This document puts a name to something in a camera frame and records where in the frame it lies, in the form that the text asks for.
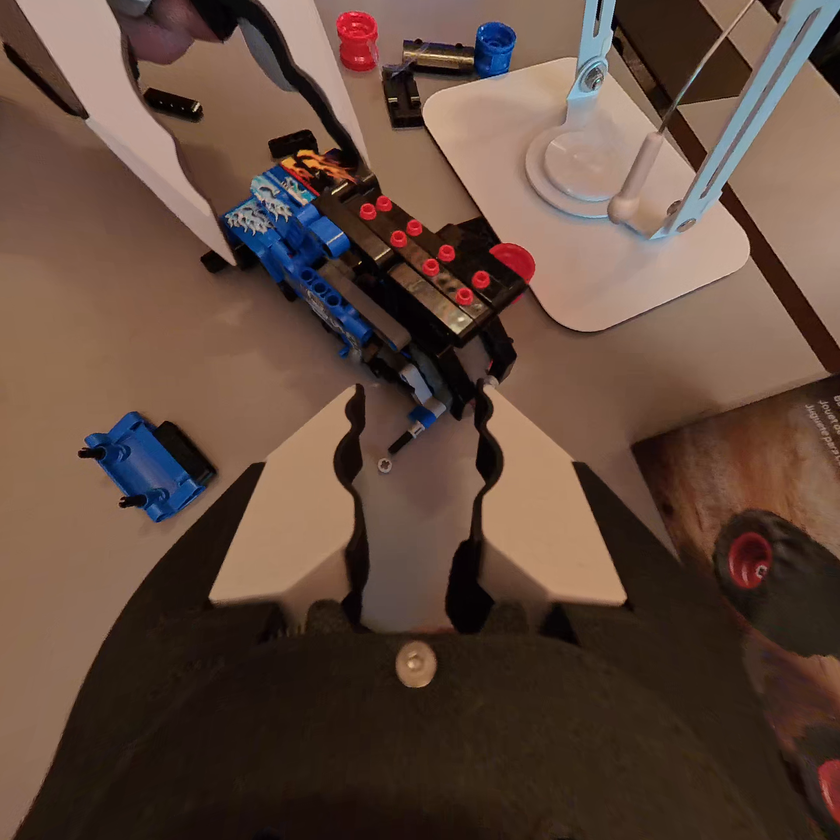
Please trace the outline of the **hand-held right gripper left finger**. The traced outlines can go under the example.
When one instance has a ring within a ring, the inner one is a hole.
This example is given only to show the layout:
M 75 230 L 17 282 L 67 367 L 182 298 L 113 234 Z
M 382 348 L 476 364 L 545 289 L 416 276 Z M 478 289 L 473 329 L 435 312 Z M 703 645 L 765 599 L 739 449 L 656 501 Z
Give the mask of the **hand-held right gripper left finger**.
M 361 620 L 370 573 L 353 483 L 363 459 L 362 385 L 348 387 L 266 459 L 210 591 L 215 606 L 275 603 L 286 621 L 335 601 Z

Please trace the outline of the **blue panel piece with pins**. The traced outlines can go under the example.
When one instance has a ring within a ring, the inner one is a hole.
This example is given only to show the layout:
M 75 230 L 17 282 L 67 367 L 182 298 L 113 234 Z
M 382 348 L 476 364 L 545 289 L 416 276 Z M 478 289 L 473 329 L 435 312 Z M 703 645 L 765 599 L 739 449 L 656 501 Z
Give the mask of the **blue panel piece with pins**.
M 216 467 L 179 426 L 155 425 L 136 412 L 107 433 L 87 436 L 77 455 L 95 460 L 119 488 L 121 509 L 140 509 L 155 523 L 173 518 L 217 477 Z

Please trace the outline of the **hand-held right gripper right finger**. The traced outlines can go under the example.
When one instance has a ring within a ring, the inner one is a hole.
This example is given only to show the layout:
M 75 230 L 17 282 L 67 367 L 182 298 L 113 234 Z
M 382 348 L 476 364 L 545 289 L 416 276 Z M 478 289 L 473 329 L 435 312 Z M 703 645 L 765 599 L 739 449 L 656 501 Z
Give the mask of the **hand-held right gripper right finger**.
M 476 634 L 505 603 L 538 632 L 553 629 L 562 604 L 624 606 L 583 465 L 502 396 L 496 381 L 478 383 L 474 420 L 481 484 L 446 590 L 456 632 Z

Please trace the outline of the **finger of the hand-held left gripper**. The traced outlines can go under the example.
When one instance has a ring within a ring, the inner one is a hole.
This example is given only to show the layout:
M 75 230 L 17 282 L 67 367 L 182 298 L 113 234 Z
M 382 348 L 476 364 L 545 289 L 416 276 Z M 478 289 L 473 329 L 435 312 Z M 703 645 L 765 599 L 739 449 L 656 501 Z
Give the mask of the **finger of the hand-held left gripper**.
M 128 42 L 107 2 L 17 2 L 87 114 L 86 124 L 166 207 L 228 264 L 236 257 L 180 148 L 142 99 Z
M 315 3 L 240 2 L 239 28 L 264 74 L 303 98 L 349 161 L 367 165 L 361 126 Z

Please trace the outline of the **black beam piece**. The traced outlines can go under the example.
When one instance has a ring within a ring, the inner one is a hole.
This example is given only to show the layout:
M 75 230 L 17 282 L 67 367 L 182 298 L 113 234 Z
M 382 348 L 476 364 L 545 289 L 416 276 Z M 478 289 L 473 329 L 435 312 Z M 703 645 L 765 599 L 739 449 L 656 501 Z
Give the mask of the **black beam piece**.
M 190 123 L 199 123 L 203 120 L 203 106 L 195 99 L 149 87 L 143 92 L 143 101 L 153 112 L 164 116 Z

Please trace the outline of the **black brick piece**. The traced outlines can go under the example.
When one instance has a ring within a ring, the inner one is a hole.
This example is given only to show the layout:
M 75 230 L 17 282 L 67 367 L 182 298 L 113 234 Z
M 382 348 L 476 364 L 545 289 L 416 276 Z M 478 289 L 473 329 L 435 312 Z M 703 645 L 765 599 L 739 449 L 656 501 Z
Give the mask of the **black brick piece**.
M 279 161 L 288 156 L 294 157 L 302 151 L 316 154 L 319 152 L 319 145 L 313 132 L 303 129 L 269 140 L 268 149 L 270 157 Z

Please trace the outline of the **black flat brick plate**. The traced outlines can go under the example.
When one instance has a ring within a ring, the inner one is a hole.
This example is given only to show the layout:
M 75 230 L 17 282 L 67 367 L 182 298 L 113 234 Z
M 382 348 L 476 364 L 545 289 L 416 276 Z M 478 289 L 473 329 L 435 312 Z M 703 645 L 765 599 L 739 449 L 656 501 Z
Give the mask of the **black flat brick plate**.
M 423 104 L 413 70 L 384 66 L 381 82 L 388 119 L 394 130 L 424 127 Z

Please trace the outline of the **blue wheel rim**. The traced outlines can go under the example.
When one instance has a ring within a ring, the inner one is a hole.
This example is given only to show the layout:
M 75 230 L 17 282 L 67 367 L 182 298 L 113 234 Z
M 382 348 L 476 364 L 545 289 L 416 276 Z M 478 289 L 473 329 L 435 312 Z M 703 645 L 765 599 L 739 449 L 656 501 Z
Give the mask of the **blue wheel rim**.
M 507 74 L 517 42 L 516 32 L 498 21 L 480 25 L 476 31 L 475 70 L 480 78 Z

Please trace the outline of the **dark printed toy box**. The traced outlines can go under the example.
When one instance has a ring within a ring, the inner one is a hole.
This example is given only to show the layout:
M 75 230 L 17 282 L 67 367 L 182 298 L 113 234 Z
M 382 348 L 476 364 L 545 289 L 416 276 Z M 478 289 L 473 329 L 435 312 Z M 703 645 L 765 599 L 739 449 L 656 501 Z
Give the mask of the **dark printed toy box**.
M 821 838 L 838 838 L 839 377 L 633 447 L 679 559 L 713 575 Z

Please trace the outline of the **person's left hand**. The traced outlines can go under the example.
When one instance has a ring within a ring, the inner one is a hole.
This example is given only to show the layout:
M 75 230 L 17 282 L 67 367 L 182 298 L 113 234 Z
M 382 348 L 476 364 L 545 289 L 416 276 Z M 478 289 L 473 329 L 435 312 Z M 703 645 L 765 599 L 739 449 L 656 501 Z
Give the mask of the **person's left hand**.
M 220 44 L 189 1 L 153 1 L 139 17 L 121 17 L 121 27 L 138 60 L 170 65 L 197 41 Z

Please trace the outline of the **black blue toy brick truck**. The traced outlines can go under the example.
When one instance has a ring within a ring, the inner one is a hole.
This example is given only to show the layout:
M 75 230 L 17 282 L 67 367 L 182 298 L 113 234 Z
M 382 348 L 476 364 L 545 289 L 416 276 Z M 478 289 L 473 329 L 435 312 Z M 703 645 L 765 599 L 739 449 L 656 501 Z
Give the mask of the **black blue toy brick truck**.
M 386 195 L 366 164 L 340 149 L 288 156 L 250 182 L 219 217 L 236 265 L 262 265 L 289 301 L 303 301 L 339 353 L 396 384 L 415 406 L 393 457 L 445 414 L 461 419 L 476 383 L 459 351 L 474 344 L 499 383 L 517 360 L 485 297 L 492 238 L 480 221 L 437 232 Z

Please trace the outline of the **red wheel rim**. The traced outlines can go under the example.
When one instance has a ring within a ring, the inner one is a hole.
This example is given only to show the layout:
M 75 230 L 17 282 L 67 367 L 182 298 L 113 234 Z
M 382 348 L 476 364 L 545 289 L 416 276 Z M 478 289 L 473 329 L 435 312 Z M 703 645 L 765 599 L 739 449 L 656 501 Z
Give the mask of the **red wheel rim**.
M 499 243 L 489 248 L 485 268 L 490 274 L 490 286 L 485 297 L 494 312 L 502 312 L 526 293 L 536 264 L 525 248 Z
M 367 72 L 377 68 L 379 31 L 372 15 L 358 10 L 344 12 L 338 16 L 336 28 L 339 57 L 348 70 Z

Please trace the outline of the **white metal stand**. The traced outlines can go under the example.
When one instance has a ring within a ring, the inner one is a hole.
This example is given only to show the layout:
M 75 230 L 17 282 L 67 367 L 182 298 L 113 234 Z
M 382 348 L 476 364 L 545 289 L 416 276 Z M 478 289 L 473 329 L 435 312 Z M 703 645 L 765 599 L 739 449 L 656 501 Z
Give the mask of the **white metal stand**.
M 423 118 L 502 240 L 534 258 L 551 319 L 600 332 L 742 268 L 748 236 L 719 203 L 838 2 L 789 2 L 694 171 L 610 76 L 614 2 L 586 2 L 578 55 L 441 90 Z

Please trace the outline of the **black round beam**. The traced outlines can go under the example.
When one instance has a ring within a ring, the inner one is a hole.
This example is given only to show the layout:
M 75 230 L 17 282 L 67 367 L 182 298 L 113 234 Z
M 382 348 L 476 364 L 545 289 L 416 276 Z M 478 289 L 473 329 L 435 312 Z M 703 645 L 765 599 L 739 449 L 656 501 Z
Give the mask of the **black round beam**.
M 476 70 L 474 47 L 422 38 L 402 42 L 402 63 L 409 70 L 432 75 L 470 76 Z

